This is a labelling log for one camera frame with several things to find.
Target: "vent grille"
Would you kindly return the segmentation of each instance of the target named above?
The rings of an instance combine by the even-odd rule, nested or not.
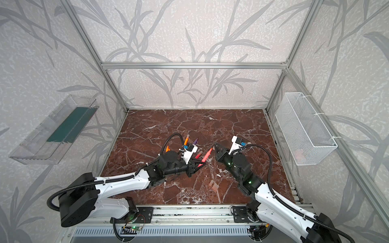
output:
[[[248,226],[145,226],[136,236],[246,236]],[[110,226],[77,227],[74,237],[114,236]]]

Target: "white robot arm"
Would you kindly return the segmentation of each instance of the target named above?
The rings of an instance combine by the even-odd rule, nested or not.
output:
[[[167,142],[176,135],[181,139],[180,151],[178,153],[172,150],[164,152]],[[159,156],[151,163],[139,168],[138,171],[111,177],[93,177],[92,173],[85,173],[67,188],[49,197],[47,205],[60,212],[62,227],[70,227],[92,217],[131,219],[137,213],[133,201],[126,198],[109,197],[158,186],[165,181],[168,175],[186,173],[188,177],[191,177],[206,165],[200,159],[192,158],[196,151],[196,145],[188,143],[184,146],[182,136],[174,133],[163,145]],[[57,196],[59,207],[52,203]]]
[[[267,222],[299,243],[341,243],[339,235],[354,242],[349,235],[337,230],[326,215],[308,212],[272,189],[272,157],[265,148],[246,144],[237,136],[232,138],[232,142],[231,149],[215,143],[215,157],[234,176],[239,190],[253,199],[246,205],[247,214],[253,222]],[[251,171],[251,164],[241,153],[248,147],[259,147],[269,156],[268,183]]]

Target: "pink marker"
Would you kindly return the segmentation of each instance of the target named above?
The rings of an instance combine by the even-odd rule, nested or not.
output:
[[[201,160],[201,162],[205,162],[205,161],[208,159],[208,157],[209,157],[209,155],[211,154],[211,152],[212,152],[212,148],[205,154],[205,156],[204,156],[204,158]]]

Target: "wallpaper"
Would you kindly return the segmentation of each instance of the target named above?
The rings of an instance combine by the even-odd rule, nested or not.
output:
[[[47,198],[80,174],[97,175],[125,113],[57,1],[0,1],[0,241],[55,242],[60,215]],[[99,107],[58,165],[9,154],[69,94]]]
[[[264,108],[278,69],[117,69],[130,108]]]
[[[276,94],[269,115],[285,154],[284,159],[291,168],[294,182],[304,203],[312,203],[316,213],[326,214],[337,229],[351,235],[355,242],[389,242],[389,232],[336,150],[317,165],[295,164],[275,117],[286,92],[297,92],[288,78],[285,78],[280,91]]]
[[[105,62],[282,62],[311,0],[72,3]]]
[[[340,1],[316,19],[292,68],[389,199],[389,1]]]

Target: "wire mesh basket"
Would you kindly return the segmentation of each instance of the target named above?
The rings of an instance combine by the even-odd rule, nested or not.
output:
[[[296,165],[318,164],[338,147],[301,92],[285,93],[275,116]]]
[[[22,164],[58,164],[99,106],[69,95],[9,157]]]

